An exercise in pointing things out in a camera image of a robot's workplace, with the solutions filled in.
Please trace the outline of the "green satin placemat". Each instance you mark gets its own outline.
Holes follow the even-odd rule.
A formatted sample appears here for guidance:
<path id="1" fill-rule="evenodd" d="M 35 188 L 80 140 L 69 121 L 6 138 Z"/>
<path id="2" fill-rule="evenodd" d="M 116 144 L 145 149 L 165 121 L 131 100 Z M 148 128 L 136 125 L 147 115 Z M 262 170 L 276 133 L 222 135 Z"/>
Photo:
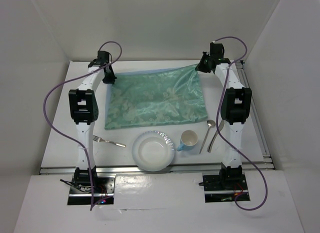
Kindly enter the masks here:
<path id="1" fill-rule="evenodd" d="M 208 118 L 195 65 L 122 73 L 107 101 L 105 130 L 184 125 Z"/>

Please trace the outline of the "silver spoon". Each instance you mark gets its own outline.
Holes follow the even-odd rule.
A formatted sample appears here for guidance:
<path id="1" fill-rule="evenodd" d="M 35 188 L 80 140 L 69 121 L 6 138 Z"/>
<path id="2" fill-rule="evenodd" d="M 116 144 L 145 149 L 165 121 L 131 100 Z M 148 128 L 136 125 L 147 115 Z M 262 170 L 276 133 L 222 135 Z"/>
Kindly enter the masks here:
<path id="1" fill-rule="evenodd" d="M 216 122 L 215 122 L 214 120 L 212 120 L 212 119 L 208 119 L 208 120 L 206 121 L 206 123 L 207 123 L 208 128 L 207 128 L 207 131 L 206 131 L 206 133 L 205 133 L 204 139 L 203 139 L 203 141 L 202 141 L 202 145 L 201 145 L 201 147 L 200 147 L 199 154 L 201 154 L 201 152 L 202 152 L 202 150 L 203 150 L 203 148 L 204 148 L 204 146 L 205 146 L 205 143 L 206 143 L 206 141 L 207 141 L 207 138 L 208 138 L 208 135 L 209 135 L 210 130 L 211 130 L 213 127 L 216 126 Z"/>

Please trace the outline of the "silver knife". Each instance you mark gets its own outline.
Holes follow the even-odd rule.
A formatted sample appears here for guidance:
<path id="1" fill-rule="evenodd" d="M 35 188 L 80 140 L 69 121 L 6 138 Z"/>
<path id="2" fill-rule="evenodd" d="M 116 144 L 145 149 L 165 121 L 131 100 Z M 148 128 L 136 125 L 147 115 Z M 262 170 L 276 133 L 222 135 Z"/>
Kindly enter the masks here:
<path id="1" fill-rule="evenodd" d="M 225 124 L 225 121 L 224 120 L 221 120 L 221 122 L 219 123 L 218 125 L 218 129 L 221 131 L 224 127 L 224 124 Z M 213 135 L 213 138 L 211 139 L 210 143 L 209 143 L 209 146 L 207 147 L 207 152 L 208 153 L 211 153 L 212 152 L 212 148 L 213 148 L 213 144 L 216 140 L 216 138 L 218 137 L 218 131 L 216 130 L 214 135 Z"/>

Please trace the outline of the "blue white mug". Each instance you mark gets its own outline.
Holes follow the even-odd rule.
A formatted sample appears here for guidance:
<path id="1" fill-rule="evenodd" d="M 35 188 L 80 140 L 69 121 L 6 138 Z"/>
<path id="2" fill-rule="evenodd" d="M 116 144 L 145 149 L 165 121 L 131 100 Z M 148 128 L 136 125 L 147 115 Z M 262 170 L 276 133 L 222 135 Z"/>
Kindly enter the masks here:
<path id="1" fill-rule="evenodd" d="M 180 145 L 177 151 L 189 151 L 198 143 L 198 135 L 193 130 L 185 130 L 180 137 Z"/>

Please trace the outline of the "white bowl plate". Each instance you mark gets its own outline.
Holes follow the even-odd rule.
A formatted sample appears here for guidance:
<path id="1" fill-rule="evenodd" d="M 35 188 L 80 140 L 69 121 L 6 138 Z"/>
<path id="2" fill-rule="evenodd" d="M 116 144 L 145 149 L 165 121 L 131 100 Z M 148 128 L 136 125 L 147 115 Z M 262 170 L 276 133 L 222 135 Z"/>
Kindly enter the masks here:
<path id="1" fill-rule="evenodd" d="M 175 157 L 175 145 L 164 132 L 149 130 L 135 139 L 131 155 L 139 167 L 166 167 Z"/>

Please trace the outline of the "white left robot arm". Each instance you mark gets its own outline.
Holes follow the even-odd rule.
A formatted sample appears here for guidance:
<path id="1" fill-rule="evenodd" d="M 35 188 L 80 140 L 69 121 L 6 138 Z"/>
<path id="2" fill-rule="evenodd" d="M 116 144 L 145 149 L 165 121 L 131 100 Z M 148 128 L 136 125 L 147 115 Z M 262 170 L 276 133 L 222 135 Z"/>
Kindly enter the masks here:
<path id="1" fill-rule="evenodd" d="M 88 65 L 88 72 L 97 72 L 84 78 L 76 89 L 68 92 L 70 115 L 75 122 L 78 145 L 78 160 L 75 167 L 73 180 L 77 186 L 81 186 L 86 192 L 92 193 L 97 190 L 96 163 L 93 154 L 93 130 L 95 121 L 99 117 L 99 108 L 95 92 L 101 82 L 113 84 L 116 76 L 112 67 L 111 54 L 99 50 L 97 58 Z"/>

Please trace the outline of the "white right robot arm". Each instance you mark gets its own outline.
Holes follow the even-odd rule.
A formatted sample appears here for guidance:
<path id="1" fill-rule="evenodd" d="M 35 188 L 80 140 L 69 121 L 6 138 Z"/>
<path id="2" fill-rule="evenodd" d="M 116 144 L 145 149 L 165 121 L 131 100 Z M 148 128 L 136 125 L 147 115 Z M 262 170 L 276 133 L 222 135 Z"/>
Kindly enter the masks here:
<path id="1" fill-rule="evenodd" d="M 212 72 L 224 88 L 218 115 L 224 121 L 225 156 L 221 163 L 218 180 L 207 185 L 220 185 L 223 189 L 230 190 L 240 183 L 243 175 L 239 150 L 242 148 L 244 124 L 250 115 L 252 90 L 240 82 L 230 66 L 230 60 L 224 57 L 224 53 L 223 44 L 211 42 L 209 52 L 203 52 L 195 69 L 203 73 Z"/>

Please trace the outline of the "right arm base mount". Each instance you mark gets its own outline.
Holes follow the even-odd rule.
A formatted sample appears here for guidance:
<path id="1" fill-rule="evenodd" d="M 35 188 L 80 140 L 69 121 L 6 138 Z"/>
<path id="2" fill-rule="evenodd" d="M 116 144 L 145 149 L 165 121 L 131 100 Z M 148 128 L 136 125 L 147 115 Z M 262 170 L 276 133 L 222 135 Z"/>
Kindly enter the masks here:
<path id="1" fill-rule="evenodd" d="M 202 182 L 198 183 L 203 187 L 206 203 L 239 202 L 250 201 L 250 194 L 246 177 L 243 174 L 240 180 L 235 182 L 221 182 L 218 175 L 203 175 Z"/>

